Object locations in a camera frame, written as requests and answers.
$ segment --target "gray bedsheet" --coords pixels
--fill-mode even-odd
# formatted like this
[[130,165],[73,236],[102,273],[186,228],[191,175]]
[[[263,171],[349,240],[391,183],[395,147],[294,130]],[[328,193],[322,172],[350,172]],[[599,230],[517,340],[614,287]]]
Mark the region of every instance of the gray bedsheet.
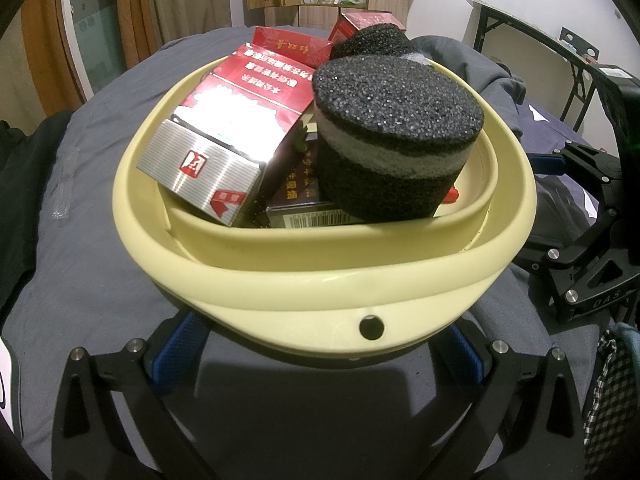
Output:
[[[22,374],[23,445],[48,475],[54,405],[70,349],[117,351],[130,338],[148,337],[176,312],[116,234],[111,185],[120,157],[171,86],[251,36],[250,28],[240,27],[175,41],[108,85],[71,119],[42,207],[38,269],[2,328]],[[563,141],[545,131],[539,137],[525,132],[522,142],[530,151],[548,151]],[[70,212],[55,220],[62,164],[75,149]],[[579,196],[575,184],[541,179],[539,194],[545,206],[536,228],[547,228],[549,214],[568,218],[569,230],[584,227],[583,203],[567,199]],[[584,399],[606,314],[557,326],[540,290],[526,272],[509,266],[467,316],[517,351],[565,348]],[[192,379],[166,402],[225,480],[412,478],[466,408],[428,344],[383,364],[328,371],[274,361],[224,332],[212,332]],[[130,416],[122,416],[130,430]],[[152,465],[139,437],[132,439],[140,458]],[[498,450],[499,443],[487,460]]]

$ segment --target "checkered cloth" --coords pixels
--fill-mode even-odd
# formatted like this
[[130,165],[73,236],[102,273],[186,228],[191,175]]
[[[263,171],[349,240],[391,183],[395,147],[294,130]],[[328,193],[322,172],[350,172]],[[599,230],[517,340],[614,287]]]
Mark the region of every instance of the checkered cloth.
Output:
[[596,381],[593,406],[584,423],[585,476],[597,471],[600,463],[616,447],[636,414],[636,379],[631,352],[621,339],[607,330],[598,343],[604,359]]

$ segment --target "glass door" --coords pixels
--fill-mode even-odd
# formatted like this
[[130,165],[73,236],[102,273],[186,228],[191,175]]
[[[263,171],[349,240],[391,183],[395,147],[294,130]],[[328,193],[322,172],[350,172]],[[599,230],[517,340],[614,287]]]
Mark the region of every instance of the glass door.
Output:
[[69,50],[87,99],[126,69],[116,0],[62,0]]

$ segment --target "black cloth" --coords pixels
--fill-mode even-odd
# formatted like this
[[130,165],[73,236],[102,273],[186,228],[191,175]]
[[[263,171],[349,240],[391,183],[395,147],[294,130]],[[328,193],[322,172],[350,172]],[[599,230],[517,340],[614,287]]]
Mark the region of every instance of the black cloth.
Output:
[[42,194],[71,114],[45,119],[30,137],[0,121],[0,316],[36,268]]

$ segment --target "white label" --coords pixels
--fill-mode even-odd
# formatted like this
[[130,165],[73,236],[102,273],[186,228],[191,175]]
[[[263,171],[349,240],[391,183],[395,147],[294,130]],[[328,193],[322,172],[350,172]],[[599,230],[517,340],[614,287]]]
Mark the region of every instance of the white label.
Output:
[[0,413],[4,416],[9,428],[15,433],[11,391],[13,373],[11,355],[2,340],[0,340]]
[[287,229],[327,227],[329,225],[347,225],[361,222],[360,219],[345,213],[342,209],[283,215],[282,219],[284,220],[284,227]]
[[610,77],[621,77],[623,79],[633,79],[632,76],[630,76],[628,73],[626,73],[624,70],[622,70],[621,68],[607,68],[605,66],[603,66],[600,70],[602,70],[602,72]]

